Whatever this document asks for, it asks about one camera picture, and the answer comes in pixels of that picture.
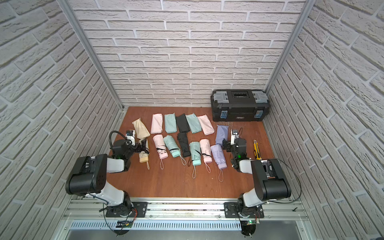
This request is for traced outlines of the beige umbrella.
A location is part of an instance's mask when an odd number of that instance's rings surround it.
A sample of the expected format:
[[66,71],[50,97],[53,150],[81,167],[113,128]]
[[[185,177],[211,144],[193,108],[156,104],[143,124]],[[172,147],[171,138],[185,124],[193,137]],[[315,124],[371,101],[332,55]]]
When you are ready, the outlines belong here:
[[140,163],[146,163],[147,169],[150,169],[149,165],[149,143],[147,139],[141,139],[139,142],[140,152],[139,152],[139,161]]

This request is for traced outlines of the beige umbrella sleeve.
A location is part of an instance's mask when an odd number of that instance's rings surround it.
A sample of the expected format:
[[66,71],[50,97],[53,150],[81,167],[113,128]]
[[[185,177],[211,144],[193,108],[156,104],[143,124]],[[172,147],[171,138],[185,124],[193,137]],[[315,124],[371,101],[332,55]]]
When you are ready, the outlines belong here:
[[138,139],[146,139],[151,135],[144,123],[142,122],[141,118],[133,121],[132,124],[135,128]]

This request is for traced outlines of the lilac sleeved umbrella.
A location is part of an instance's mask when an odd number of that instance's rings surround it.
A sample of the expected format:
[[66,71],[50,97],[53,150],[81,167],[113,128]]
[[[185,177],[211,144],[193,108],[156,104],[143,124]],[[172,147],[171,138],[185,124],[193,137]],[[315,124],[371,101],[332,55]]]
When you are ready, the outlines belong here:
[[223,140],[228,141],[229,126],[217,125],[216,144],[223,145]]

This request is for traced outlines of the light pink sleeved umbrella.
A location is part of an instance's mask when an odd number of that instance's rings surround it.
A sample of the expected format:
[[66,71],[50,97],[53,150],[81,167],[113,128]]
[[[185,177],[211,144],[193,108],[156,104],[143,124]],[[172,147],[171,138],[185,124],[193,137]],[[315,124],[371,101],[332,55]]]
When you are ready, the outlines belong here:
[[151,124],[151,134],[161,134],[163,132],[163,115],[153,114]]

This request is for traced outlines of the small mint green sleeve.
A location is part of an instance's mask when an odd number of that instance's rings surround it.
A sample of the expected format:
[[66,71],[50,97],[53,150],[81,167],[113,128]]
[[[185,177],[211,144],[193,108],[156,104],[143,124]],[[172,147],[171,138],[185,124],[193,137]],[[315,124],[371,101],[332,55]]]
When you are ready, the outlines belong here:
[[192,113],[190,115],[186,115],[186,119],[187,119],[190,131],[192,132],[192,134],[196,134],[196,133],[202,131],[202,127],[201,127],[201,124],[199,122],[199,119],[194,113]]

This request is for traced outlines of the mint green sleeved umbrella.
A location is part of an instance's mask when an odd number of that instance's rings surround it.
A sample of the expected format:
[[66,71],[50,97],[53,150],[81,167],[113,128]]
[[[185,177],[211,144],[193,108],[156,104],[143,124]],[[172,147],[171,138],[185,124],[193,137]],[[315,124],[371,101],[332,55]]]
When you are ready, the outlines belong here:
[[177,121],[176,121],[175,113],[166,114],[164,117],[165,117],[166,133],[168,133],[168,134],[176,133],[178,131],[178,128],[177,128]]

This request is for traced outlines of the black umbrella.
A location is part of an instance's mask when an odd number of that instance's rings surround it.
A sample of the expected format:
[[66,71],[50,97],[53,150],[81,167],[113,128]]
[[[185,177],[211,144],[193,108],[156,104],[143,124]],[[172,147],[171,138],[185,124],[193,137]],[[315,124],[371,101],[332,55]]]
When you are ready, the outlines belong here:
[[187,157],[191,156],[187,133],[178,133],[177,139],[180,145],[182,164],[189,167],[192,161],[186,160]]

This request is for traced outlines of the black umbrella sleeve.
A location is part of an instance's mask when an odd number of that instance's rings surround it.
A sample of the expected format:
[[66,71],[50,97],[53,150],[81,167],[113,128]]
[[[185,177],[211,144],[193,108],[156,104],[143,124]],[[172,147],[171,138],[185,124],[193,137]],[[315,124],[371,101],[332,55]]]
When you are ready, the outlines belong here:
[[190,131],[189,123],[185,114],[176,117],[176,123],[180,133],[188,133]]

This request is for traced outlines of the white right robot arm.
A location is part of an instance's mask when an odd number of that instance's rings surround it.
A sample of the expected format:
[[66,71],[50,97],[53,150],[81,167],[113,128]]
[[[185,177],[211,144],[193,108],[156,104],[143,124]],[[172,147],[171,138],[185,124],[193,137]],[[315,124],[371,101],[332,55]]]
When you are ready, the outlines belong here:
[[254,141],[255,159],[247,157],[247,141],[242,138],[223,140],[223,149],[232,153],[232,166],[240,173],[253,176],[254,188],[238,198],[238,213],[242,216],[252,214],[259,206],[268,201],[289,198],[291,187],[279,160],[262,160],[259,145]]

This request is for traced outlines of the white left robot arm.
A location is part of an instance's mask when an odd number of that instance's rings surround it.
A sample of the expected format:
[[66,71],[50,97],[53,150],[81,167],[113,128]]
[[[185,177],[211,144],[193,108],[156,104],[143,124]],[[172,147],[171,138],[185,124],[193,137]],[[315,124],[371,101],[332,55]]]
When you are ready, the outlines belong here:
[[142,140],[132,144],[130,140],[118,140],[112,144],[113,155],[79,157],[69,173],[65,189],[67,194],[92,198],[102,204],[107,218],[139,217],[147,211],[147,202],[132,202],[127,192],[119,190],[107,181],[108,173],[122,173],[129,170],[130,158],[134,153],[148,154],[148,143]]

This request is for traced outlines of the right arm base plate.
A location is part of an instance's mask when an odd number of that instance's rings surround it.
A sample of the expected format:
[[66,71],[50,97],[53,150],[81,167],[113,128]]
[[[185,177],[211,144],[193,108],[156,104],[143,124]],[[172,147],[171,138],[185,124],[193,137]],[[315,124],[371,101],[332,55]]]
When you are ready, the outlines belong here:
[[248,207],[242,207],[235,202],[225,202],[224,213],[226,218],[262,219],[265,217],[263,208],[261,206],[248,208]]

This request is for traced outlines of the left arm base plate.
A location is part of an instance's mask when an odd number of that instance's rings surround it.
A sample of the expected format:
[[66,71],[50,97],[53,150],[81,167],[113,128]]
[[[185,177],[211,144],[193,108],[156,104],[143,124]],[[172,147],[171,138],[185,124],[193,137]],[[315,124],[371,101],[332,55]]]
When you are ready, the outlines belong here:
[[144,218],[147,212],[148,202],[130,202],[127,205],[125,203],[118,206],[105,207],[105,217],[107,218]]

